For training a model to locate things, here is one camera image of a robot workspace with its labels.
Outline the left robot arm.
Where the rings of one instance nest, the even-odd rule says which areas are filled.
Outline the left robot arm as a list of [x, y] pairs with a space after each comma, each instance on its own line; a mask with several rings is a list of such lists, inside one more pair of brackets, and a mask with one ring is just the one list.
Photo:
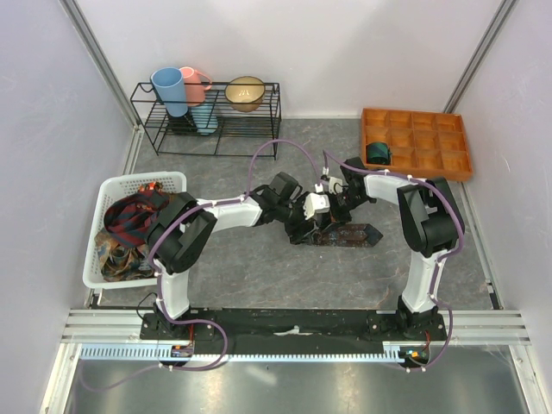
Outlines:
[[162, 209], [149, 227], [146, 243], [149, 264], [157, 278], [157, 307], [163, 313], [160, 330], [179, 339], [189, 329], [189, 271], [196, 264], [212, 234], [226, 229], [252, 228], [281, 222], [292, 242], [301, 242], [316, 228], [317, 219], [330, 210], [322, 184], [303, 191], [297, 180], [278, 173], [268, 185], [260, 185], [234, 198], [197, 199], [181, 192]]

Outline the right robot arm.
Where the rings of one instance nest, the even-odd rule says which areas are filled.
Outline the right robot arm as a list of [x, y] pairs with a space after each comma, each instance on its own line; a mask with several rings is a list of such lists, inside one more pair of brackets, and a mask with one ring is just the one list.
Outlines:
[[397, 205], [411, 250], [408, 279], [395, 311], [397, 333], [408, 340], [429, 333], [433, 340], [449, 341], [454, 315], [437, 292], [447, 259], [463, 249], [465, 224], [448, 181], [415, 178], [387, 168], [368, 170], [356, 161], [336, 162], [347, 182], [348, 200]]

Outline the brown floral tie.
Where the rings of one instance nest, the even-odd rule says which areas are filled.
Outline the brown floral tie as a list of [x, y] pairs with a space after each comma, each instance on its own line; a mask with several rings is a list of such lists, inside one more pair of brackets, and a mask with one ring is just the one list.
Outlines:
[[372, 248], [376, 246], [383, 234], [368, 223], [332, 223], [324, 230], [317, 229], [308, 235], [303, 244], [315, 247], [335, 248]]

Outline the green tie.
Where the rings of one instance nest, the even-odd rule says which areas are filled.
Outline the green tie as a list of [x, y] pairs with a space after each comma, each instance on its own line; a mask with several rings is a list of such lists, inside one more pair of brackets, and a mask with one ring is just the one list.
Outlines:
[[385, 142], [374, 141], [367, 145], [366, 157], [368, 164], [390, 166], [392, 161], [392, 152]]

